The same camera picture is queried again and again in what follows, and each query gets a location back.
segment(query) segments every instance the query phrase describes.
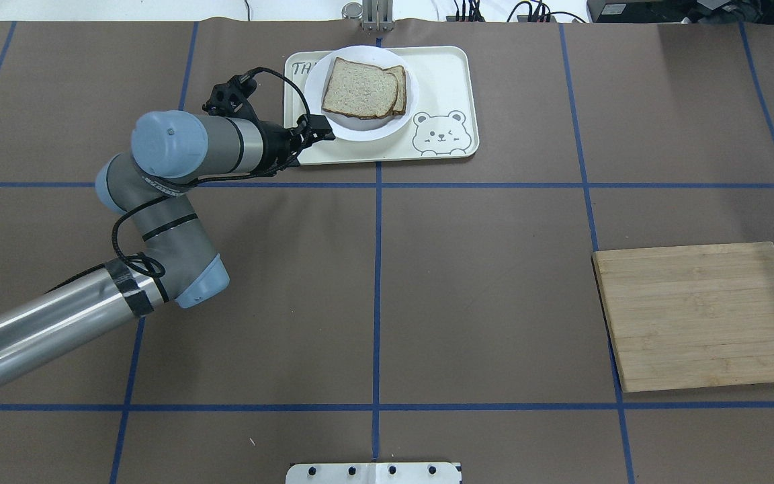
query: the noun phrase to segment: brown table surface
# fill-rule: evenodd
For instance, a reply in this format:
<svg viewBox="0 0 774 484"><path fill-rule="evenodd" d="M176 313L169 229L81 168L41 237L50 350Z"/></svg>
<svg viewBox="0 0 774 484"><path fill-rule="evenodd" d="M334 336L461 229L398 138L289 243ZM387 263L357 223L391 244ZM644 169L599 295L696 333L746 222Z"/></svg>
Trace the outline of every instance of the brown table surface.
<svg viewBox="0 0 774 484"><path fill-rule="evenodd" d="M141 114L376 41L351 21L0 24L0 312L113 256L92 185ZM374 457L465 482L774 482L774 384L623 395L591 264L774 242L774 27L402 21L381 43L467 52L476 155L193 191L230 287L4 387L0 482L282 482Z"/></svg>

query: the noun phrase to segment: bear face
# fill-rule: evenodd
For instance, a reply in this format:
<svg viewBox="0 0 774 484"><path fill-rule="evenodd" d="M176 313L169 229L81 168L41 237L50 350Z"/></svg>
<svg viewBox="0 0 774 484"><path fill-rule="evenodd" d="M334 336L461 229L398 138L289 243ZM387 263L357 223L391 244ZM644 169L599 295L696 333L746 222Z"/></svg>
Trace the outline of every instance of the bear face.
<svg viewBox="0 0 774 484"><path fill-rule="evenodd" d="M447 116L430 116L428 113L414 114L414 148L421 154L436 155L466 153L471 138L464 128L464 113L449 111Z"/></svg>

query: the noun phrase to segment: bread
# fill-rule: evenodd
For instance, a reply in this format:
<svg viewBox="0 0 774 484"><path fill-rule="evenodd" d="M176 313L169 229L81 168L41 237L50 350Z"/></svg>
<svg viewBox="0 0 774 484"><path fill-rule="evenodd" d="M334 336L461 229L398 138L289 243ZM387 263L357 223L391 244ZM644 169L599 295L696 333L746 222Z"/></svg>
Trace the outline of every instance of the bread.
<svg viewBox="0 0 774 484"><path fill-rule="evenodd" d="M322 110L362 120L383 119L405 113L405 68L334 61Z"/></svg>
<svg viewBox="0 0 774 484"><path fill-rule="evenodd" d="M394 65L384 70L396 76L396 82L399 84L399 89L396 92L396 104L393 105L393 116L401 116L405 114L405 102L408 101L406 98L408 93L405 91L405 68L402 65Z"/></svg>

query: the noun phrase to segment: silver round object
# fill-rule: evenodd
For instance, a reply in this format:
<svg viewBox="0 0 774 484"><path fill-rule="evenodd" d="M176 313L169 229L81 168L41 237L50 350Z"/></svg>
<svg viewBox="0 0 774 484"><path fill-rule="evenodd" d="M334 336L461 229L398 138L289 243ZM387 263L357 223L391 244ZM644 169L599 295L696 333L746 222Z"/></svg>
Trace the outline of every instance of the silver round object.
<svg viewBox="0 0 774 484"><path fill-rule="evenodd" d="M342 18L361 18L363 16L363 5L357 2L346 3L342 7Z"/></svg>

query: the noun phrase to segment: white plate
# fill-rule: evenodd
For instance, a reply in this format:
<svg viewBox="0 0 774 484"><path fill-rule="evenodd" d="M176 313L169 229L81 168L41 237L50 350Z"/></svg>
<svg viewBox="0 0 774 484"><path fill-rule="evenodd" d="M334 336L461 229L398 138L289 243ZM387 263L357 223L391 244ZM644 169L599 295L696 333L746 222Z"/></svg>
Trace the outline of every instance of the white plate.
<svg viewBox="0 0 774 484"><path fill-rule="evenodd" d="M383 68L402 65L405 68L405 114L388 116L380 120L362 120L342 116L342 114L322 112L322 99L325 98L328 79L333 71L334 59L337 57ZM372 141L394 134L408 123L412 114L417 112L420 85L417 83L417 78L411 73L408 63L395 53L375 46L350 46L327 54L313 65L310 76L306 79L304 96L310 104L310 111L313 114L324 114L328 118L337 138L349 141Z"/></svg>

